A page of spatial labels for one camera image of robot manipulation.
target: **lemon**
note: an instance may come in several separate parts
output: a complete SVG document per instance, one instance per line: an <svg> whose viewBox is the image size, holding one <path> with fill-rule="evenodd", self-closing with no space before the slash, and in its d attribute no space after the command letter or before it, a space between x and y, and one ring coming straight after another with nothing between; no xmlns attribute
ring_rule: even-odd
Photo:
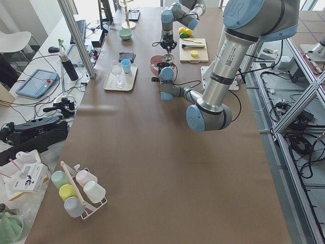
<svg viewBox="0 0 325 244"><path fill-rule="evenodd" d="M180 38L187 38L187 34L185 32L182 32L181 34L179 34Z"/></svg>
<svg viewBox="0 0 325 244"><path fill-rule="evenodd" d="M178 29L178 34L181 34L181 33L185 32L185 31L186 31L185 27L180 27Z"/></svg>
<svg viewBox="0 0 325 244"><path fill-rule="evenodd" d="M189 29L189 28L186 28L186 29L185 29L185 33L186 33L188 36L190 36L190 35L193 34L193 31L192 31L191 29Z"/></svg>

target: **cardboard box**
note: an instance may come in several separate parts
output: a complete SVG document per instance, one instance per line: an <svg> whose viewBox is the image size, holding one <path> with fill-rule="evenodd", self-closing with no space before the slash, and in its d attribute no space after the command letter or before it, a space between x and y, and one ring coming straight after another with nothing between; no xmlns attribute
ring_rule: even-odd
<svg viewBox="0 0 325 244"><path fill-rule="evenodd" d="M40 163L24 164L13 191L38 192L46 178L47 166Z"/></svg>

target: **keyboard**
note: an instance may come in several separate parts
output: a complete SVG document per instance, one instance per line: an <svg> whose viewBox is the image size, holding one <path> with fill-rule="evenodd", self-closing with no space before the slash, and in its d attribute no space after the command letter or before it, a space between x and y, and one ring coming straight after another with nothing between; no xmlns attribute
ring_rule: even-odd
<svg viewBox="0 0 325 244"><path fill-rule="evenodd" d="M87 25L86 25L86 20L78 20L76 21L78 30L80 32L81 35L81 39L85 42L85 38L86 38L86 29L87 29ZM70 39L70 44L75 44L75 41L73 40L73 37L71 35L71 39Z"/></svg>

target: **chair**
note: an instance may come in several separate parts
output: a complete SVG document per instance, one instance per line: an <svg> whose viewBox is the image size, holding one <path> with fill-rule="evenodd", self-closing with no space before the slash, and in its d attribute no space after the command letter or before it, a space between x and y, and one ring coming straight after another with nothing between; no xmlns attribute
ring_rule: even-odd
<svg viewBox="0 0 325 244"><path fill-rule="evenodd" d="M5 34L0 31L0 53L20 52L27 62L29 62L28 58L21 50L27 46L31 37L41 46L30 32Z"/></svg>

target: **blue cup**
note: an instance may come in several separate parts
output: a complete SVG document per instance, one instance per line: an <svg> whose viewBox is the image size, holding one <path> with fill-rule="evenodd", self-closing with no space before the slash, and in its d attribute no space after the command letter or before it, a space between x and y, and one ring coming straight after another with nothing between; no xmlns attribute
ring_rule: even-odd
<svg viewBox="0 0 325 244"><path fill-rule="evenodd" d="M130 59L123 59L121 61L122 68L124 70L124 73L130 73L131 72L131 61Z"/></svg>

